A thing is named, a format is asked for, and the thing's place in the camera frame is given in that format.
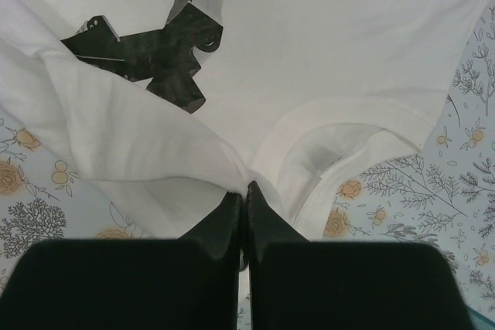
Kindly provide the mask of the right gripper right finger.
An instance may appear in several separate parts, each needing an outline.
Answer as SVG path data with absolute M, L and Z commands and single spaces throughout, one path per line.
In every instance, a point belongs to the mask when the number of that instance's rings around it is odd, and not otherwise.
M 441 253 L 425 243 L 312 242 L 251 183 L 246 201 L 255 329 L 471 329 Z

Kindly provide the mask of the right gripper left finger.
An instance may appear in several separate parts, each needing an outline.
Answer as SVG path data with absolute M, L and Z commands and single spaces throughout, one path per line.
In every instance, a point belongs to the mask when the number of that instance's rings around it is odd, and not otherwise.
M 234 329 L 242 198 L 174 240 L 50 240 L 1 296 L 3 329 Z

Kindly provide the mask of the white printed t shirt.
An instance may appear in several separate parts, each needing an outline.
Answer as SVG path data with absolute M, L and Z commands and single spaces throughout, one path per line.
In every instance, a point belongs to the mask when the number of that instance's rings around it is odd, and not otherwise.
M 423 150 L 489 0 L 192 0 L 223 26 L 213 53 L 147 56 L 197 69 L 194 102 L 91 66 L 62 38 L 100 12 L 118 32 L 174 0 L 1 0 L 1 108 L 21 146 L 99 188 L 151 234 L 180 236 L 257 181 L 309 239 L 348 179 Z

